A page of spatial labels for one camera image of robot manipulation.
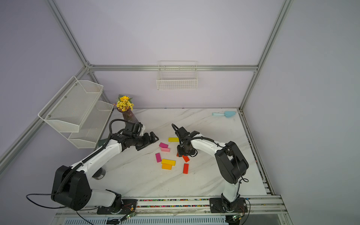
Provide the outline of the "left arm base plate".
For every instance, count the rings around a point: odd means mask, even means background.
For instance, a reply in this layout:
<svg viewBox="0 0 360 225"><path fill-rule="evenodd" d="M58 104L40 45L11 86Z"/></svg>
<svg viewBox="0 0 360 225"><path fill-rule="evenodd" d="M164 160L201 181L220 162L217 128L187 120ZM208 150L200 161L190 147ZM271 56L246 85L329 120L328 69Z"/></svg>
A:
<svg viewBox="0 0 360 225"><path fill-rule="evenodd" d="M137 199L118 199L109 207L101 206L97 209L98 215L127 215L135 211Z"/></svg>

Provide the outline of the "red block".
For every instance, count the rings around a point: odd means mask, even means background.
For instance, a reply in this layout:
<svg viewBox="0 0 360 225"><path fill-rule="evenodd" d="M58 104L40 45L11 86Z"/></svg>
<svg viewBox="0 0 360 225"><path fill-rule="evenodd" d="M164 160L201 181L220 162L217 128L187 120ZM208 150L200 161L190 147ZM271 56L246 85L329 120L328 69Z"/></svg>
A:
<svg viewBox="0 0 360 225"><path fill-rule="evenodd" d="M190 161L190 159L189 159L188 156L183 156L182 158L185 160L185 162L189 162L189 161Z"/></svg>
<svg viewBox="0 0 360 225"><path fill-rule="evenodd" d="M189 170L189 164L184 164L183 174L188 174L188 170Z"/></svg>

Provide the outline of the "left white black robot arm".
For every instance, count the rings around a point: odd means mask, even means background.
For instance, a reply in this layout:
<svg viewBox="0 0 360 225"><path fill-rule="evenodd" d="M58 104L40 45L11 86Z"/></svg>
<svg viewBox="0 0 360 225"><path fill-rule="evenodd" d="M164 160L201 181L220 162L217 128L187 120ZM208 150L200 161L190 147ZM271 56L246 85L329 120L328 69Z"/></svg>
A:
<svg viewBox="0 0 360 225"><path fill-rule="evenodd" d="M102 179L106 172L103 166L113 157L134 146L140 151L157 142L154 132L146 133L145 126L138 122L125 121L125 127L112 131L113 121L109 122L109 134L103 145L92 154L71 166L61 166L55 172L52 191L49 197L60 208L79 211L87 206L103 206L121 210L122 196L111 190L95 190L89 185L91 179Z"/></svg>

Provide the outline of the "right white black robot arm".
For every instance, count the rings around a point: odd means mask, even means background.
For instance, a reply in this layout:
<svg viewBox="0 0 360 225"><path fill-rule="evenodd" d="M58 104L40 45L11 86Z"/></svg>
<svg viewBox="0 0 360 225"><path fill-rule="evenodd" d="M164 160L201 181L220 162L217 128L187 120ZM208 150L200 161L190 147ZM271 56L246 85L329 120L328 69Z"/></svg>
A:
<svg viewBox="0 0 360 225"><path fill-rule="evenodd" d="M213 156L226 181L221 195L223 205L230 207L238 201L241 179L249 169L249 163L235 142L217 142L200 134L187 135L179 138L177 151L179 156L195 157L199 151Z"/></svg>

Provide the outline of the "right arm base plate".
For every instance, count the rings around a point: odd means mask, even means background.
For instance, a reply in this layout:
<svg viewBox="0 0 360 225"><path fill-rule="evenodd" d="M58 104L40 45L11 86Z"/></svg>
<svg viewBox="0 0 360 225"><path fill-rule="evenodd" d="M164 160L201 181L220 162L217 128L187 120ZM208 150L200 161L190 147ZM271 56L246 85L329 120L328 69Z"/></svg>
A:
<svg viewBox="0 0 360 225"><path fill-rule="evenodd" d="M248 212L248 205L245 198L238 197L233 202L226 198L210 198L211 213L246 213Z"/></svg>

